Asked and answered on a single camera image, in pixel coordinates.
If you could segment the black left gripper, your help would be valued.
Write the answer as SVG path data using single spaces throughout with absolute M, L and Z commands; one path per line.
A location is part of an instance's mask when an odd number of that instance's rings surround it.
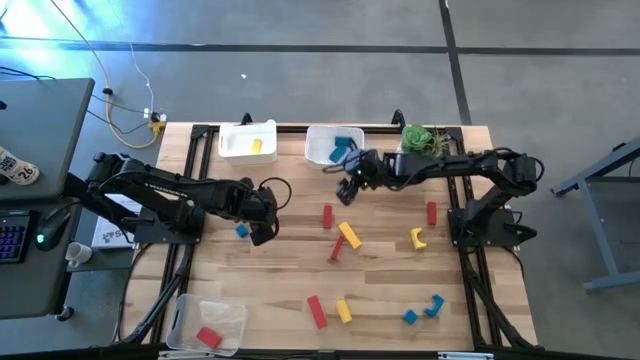
M 269 187 L 252 190 L 246 198 L 243 205 L 243 219 L 254 223 L 250 225 L 250 238 L 254 246 L 260 246 L 278 235 L 277 208 L 277 200 Z

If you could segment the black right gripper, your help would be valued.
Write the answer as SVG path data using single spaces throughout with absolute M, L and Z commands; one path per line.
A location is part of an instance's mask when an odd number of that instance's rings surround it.
M 359 187 L 382 186 L 381 164 L 378 151 L 375 149 L 349 152 L 342 162 L 345 177 L 336 187 L 336 196 L 340 202 L 350 205 L 358 194 Z

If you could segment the long yellow block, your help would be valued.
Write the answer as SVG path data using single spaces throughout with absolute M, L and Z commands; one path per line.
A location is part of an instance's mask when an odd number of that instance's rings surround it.
M 349 242 L 353 249 L 358 249 L 361 246 L 361 241 L 354 232 L 353 228 L 348 222 L 342 222 L 338 225 L 343 237 Z

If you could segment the wide red block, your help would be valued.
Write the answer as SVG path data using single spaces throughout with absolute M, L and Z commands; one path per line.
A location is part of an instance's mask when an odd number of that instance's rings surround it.
M 223 340 L 215 330 L 209 327 L 201 327 L 196 338 L 210 349 L 217 349 Z

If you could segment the white curved-rim plastic bin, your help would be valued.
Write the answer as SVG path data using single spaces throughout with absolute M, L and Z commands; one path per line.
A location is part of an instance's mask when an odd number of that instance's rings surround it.
M 336 137 L 353 139 L 352 145 L 347 147 L 347 153 L 355 148 L 363 148 L 365 145 L 365 135 L 361 128 L 312 125 L 307 129 L 305 140 L 305 158 L 311 167 L 335 165 L 329 160 L 329 155 L 336 147 L 334 144 Z

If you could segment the white straight-rimmed plastic bin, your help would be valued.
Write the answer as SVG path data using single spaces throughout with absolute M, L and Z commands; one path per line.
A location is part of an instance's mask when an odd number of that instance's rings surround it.
M 254 139 L 262 140 L 261 152 L 256 155 L 251 154 Z M 277 148 L 277 123 L 273 119 L 246 125 L 223 123 L 219 128 L 218 154 L 232 166 L 273 163 Z

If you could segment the long red rectangular block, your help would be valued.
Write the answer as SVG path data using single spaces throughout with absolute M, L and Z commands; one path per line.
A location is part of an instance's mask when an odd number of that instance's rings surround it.
M 323 329 L 328 326 L 328 321 L 325 312 L 322 308 L 321 302 L 317 295 L 313 295 L 307 298 L 312 317 L 318 329 Z

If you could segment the blue arch block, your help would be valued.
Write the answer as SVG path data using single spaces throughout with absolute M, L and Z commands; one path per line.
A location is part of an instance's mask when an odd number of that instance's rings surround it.
M 435 318 L 438 316 L 442 306 L 444 304 L 444 299 L 438 295 L 438 294 L 434 294 L 432 296 L 432 302 L 431 302 L 431 306 L 430 307 L 426 307 L 424 309 L 424 313 L 427 317 L 429 318 Z

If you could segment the power strip with plugs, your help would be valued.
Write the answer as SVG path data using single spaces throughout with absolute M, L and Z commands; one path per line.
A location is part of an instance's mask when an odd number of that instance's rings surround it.
M 143 110 L 144 118 L 148 119 L 148 126 L 154 135 L 159 135 L 164 131 L 167 124 L 167 115 L 165 113 L 151 111 L 149 108 Z

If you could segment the white printed sheet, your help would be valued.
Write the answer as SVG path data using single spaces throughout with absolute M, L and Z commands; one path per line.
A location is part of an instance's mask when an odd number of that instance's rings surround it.
M 116 203 L 124 206 L 128 210 L 139 215 L 142 206 L 124 195 L 107 194 L 107 197 Z M 94 230 L 91 247 L 101 250 L 134 248 L 134 234 L 127 232 L 126 235 L 108 220 L 99 217 Z

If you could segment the black computer mouse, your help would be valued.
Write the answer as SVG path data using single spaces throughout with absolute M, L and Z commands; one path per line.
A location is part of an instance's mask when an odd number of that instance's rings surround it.
M 35 246 L 40 251 L 53 250 L 61 241 L 70 219 L 68 207 L 53 210 L 41 221 L 35 236 Z

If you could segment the grey desk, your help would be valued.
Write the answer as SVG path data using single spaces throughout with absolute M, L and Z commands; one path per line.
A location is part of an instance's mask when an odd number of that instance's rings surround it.
M 0 146 L 39 168 L 28 186 L 0 185 L 0 210 L 29 210 L 29 245 L 24 261 L 0 264 L 0 320 L 52 315 L 65 321 L 71 274 L 65 252 L 81 213 L 76 200 L 62 195 L 95 82 L 91 78 L 0 81 Z M 35 246 L 46 215 L 68 207 L 70 219 L 50 251 Z

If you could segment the white item printed 26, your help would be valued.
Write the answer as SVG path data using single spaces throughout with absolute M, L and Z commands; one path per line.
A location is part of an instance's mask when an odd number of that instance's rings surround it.
M 17 185 L 28 186 L 38 179 L 40 171 L 37 166 L 19 159 L 0 146 L 0 175 Z

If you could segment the black aluminium table frame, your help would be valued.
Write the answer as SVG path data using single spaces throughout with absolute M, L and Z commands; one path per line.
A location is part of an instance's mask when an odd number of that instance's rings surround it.
M 517 275 L 510 257 L 494 246 L 470 251 L 452 243 L 447 217 L 452 209 L 479 198 L 492 186 L 480 176 L 438 178 L 401 192 L 363 191 L 349 207 L 336 198 L 338 176 L 308 166 L 307 126 L 277 128 L 279 157 L 264 166 L 234 168 L 218 154 L 214 124 L 171 125 L 158 164 L 176 170 L 187 162 L 213 176 L 276 177 L 286 202 L 276 239 L 254 247 L 238 239 L 230 223 L 210 217 L 194 250 L 187 292 L 242 303 L 246 332 L 239 355 L 310 360 L 382 357 L 425 359 L 441 351 L 487 352 L 519 358 L 537 349 L 532 328 L 515 327 L 531 316 L 525 291 L 513 294 L 495 282 Z M 426 207 L 437 204 L 437 224 L 429 226 Z M 333 209 L 330 229 L 323 208 Z M 353 249 L 338 225 L 348 222 L 361 241 Z M 422 228 L 427 244 L 415 250 L 410 230 Z M 345 241 L 330 260 L 339 236 Z M 435 318 L 425 315 L 432 296 L 444 304 Z M 317 295 L 328 326 L 318 329 L 307 298 Z M 352 321 L 343 324 L 336 301 L 345 299 Z M 413 310 L 418 319 L 407 324 Z

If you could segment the blue-grey table frame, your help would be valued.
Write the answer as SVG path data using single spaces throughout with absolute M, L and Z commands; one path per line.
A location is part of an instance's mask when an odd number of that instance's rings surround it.
M 562 197 L 578 191 L 583 199 L 607 275 L 584 284 L 587 292 L 640 285 L 640 270 L 626 271 L 616 262 L 623 245 L 640 246 L 640 176 L 613 176 L 625 165 L 640 165 L 640 136 L 613 150 L 551 188 Z

